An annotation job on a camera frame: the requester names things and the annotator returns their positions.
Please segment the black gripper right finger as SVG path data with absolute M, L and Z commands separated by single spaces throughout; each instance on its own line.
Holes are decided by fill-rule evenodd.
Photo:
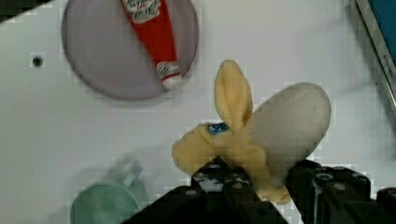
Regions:
M 346 167 L 300 161 L 286 187 L 304 224 L 396 224 L 395 189 L 373 199 L 370 179 Z

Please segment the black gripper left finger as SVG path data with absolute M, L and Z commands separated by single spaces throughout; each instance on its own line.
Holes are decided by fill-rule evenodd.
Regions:
M 255 193 L 240 167 L 216 157 L 201 167 L 188 186 L 170 190 L 122 224 L 288 224 Z

